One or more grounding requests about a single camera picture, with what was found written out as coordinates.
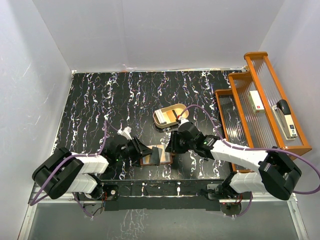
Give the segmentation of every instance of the wall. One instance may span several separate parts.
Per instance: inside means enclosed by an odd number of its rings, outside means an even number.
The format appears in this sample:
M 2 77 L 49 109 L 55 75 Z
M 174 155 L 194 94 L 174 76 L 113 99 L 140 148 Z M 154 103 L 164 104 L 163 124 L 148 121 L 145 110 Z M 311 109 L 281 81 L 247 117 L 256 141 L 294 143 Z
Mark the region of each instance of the wall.
M 0 238 L 17 239 L 71 71 L 31 0 L 0 0 Z
M 260 50 L 267 51 L 292 108 L 313 150 L 304 156 L 320 169 L 320 2 L 286 0 Z M 296 187 L 309 191 L 319 185 L 307 165 L 295 163 L 303 175 Z M 320 236 L 320 193 L 298 195 L 298 206 L 311 240 Z
M 236 68 L 283 0 L 33 0 L 71 70 Z

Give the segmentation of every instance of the black marble table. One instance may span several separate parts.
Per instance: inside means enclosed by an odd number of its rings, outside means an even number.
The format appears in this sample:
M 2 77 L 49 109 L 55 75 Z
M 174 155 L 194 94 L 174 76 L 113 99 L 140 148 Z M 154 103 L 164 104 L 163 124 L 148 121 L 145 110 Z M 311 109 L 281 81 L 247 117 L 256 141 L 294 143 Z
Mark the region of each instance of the black marble table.
M 76 153 L 96 153 L 103 141 L 104 115 L 117 129 L 131 127 L 131 135 L 147 146 L 167 144 L 174 128 L 160 130 L 152 115 L 157 109 L 177 103 L 204 107 L 222 133 L 215 90 L 229 88 L 229 73 L 231 71 L 77 73 L 73 76 L 55 147 L 66 147 Z M 214 132 L 201 110 L 190 109 L 188 119 L 204 134 Z M 107 132 L 108 137 L 116 134 L 109 125 Z M 175 156 L 172 164 L 159 166 L 118 162 L 99 178 L 117 182 L 223 180 L 230 171 L 228 162 L 207 161 L 187 152 Z

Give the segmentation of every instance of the gray floor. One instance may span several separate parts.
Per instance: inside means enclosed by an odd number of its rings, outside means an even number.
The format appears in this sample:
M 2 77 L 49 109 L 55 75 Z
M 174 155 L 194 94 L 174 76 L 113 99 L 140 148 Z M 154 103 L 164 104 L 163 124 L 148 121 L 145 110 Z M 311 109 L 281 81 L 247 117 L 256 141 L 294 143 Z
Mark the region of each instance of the gray floor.
M 93 221 L 74 203 L 38 204 L 29 240 L 295 240 L 284 201 L 253 202 L 232 220 L 201 209 L 103 212 Z

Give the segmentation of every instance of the small white box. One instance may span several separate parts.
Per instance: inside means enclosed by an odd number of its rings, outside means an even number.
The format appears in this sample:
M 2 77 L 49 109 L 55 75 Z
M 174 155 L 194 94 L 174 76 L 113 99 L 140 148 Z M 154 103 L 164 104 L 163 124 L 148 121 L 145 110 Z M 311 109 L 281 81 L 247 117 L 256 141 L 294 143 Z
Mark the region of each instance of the small white box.
M 257 90 L 250 91 L 248 94 L 249 101 L 252 107 L 253 112 L 256 113 L 264 113 L 265 108 L 260 99 L 259 93 Z

